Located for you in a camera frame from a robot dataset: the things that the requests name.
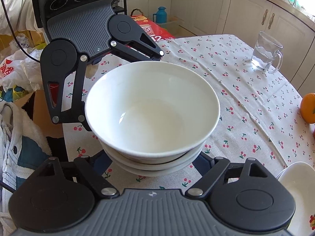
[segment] white cabinet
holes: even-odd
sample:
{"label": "white cabinet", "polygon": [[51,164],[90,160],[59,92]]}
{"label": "white cabinet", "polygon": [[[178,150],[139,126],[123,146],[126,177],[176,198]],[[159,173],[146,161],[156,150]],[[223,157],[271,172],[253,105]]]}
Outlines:
{"label": "white cabinet", "polygon": [[171,15],[196,35],[215,34],[223,0],[172,0]]}
{"label": "white cabinet", "polygon": [[196,35],[215,34],[223,0],[193,0],[191,32]]}
{"label": "white cabinet", "polygon": [[305,59],[303,60],[299,70],[293,77],[291,84],[295,87],[295,89],[299,89],[310,71],[313,69],[315,65],[315,41],[313,41],[311,48],[308,51]]}
{"label": "white cabinet", "polygon": [[288,81],[291,81],[310,49],[315,33],[296,17],[276,5],[272,7],[265,32],[283,45],[281,51],[283,63],[280,72]]}
{"label": "white cabinet", "polygon": [[254,48],[271,9],[272,3],[267,0],[231,0],[223,34],[233,34]]}
{"label": "white cabinet", "polygon": [[283,45],[280,72],[291,81],[308,53],[315,33],[267,0],[231,0],[223,33],[236,35],[253,48],[259,31],[265,31]]}
{"label": "white cabinet", "polygon": [[298,92],[301,97],[304,97],[307,93],[315,93],[315,67],[313,67],[312,71],[299,88]]}
{"label": "white cabinet", "polygon": [[171,0],[171,15],[182,20],[182,26],[189,28],[191,0]]}

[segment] yellow bag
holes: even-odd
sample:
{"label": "yellow bag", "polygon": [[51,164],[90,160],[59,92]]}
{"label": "yellow bag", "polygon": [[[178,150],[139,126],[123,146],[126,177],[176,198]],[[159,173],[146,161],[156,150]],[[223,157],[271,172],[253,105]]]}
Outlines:
{"label": "yellow bag", "polygon": [[25,95],[28,94],[28,91],[27,90],[23,90],[23,91],[16,91],[15,89],[17,88],[17,85],[14,85],[13,87],[13,92],[12,92],[12,99],[13,99],[13,102],[15,102],[16,100],[24,97]]}

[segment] white plastic bag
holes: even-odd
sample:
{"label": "white plastic bag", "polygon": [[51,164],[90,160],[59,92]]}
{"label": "white plastic bag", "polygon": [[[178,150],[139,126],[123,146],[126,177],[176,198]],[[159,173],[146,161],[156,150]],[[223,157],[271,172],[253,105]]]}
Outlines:
{"label": "white plastic bag", "polygon": [[[42,51],[43,50],[35,49],[30,54],[30,56],[37,59],[37,60],[40,60],[40,55],[41,55]],[[42,74],[41,74],[41,70],[40,70],[40,63],[30,59],[29,57],[26,57],[21,62],[21,67],[22,67],[26,77],[29,80],[29,83],[31,85],[32,90],[33,91],[43,90],[44,88],[43,88]]]}
{"label": "white plastic bag", "polygon": [[14,85],[20,86],[27,91],[33,91],[21,63],[25,59],[25,54],[18,50],[13,55],[3,60],[0,66],[0,84],[5,92],[13,88]]}
{"label": "white plastic bag", "polygon": [[[30,43],[27,39],[27,37],[25,36],[25,34],[18,34],[16,36],[17,40],[19,41],[19,43],[21,44],[21,46],[24,49],[27,49],[27,51],[29,52],[32,48],[30,46]],[[16,44],[15,40],[13,39],[10,43],[9,43],[9,47],[3,49],[0,52],[0,61],[3,61],[6,57],[14,54],[17,50],[19,50],[20,48],[18,47],[18,45]]]}

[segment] glass mug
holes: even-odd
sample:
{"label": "glass mug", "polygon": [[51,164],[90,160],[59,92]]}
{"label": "glass mug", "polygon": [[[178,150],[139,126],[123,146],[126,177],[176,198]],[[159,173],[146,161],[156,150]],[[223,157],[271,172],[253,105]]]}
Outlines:
{"label": "glass mug", "polygon": [[[274,74],[280,69],[282,65],[282,49],[283,46],[281,43],[279,43],[270,35],[261,31],[259,32],[258,40],[255,44],[251,62],[257,69]],[[279,63],[274,70],[270,70],[270,66],[277,56],[279,56]]]}

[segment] grooved gray pad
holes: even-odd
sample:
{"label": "grooved gray pad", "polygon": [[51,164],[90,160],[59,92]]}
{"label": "grooved gray pad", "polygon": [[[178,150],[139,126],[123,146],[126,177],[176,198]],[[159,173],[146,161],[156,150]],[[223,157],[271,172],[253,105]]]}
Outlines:
{"label": "grooved gray pad", "polygon": [[52,39],[65,38],[74,43],[78,52],[90,57],[109,48],[111,36],[107,22],[114,15],[113,0],[99,0],[61,13],[47,21]]}
{"label": "grooved gray pad", "polygon": [[[41,236],[18,229],[12,236]],[[180,190],[126,189],[118,198],[102,200],[81,224],[49,236],[251,236],[216,221],[202,201]],[[260,236],[291,236],[286,231]]]}

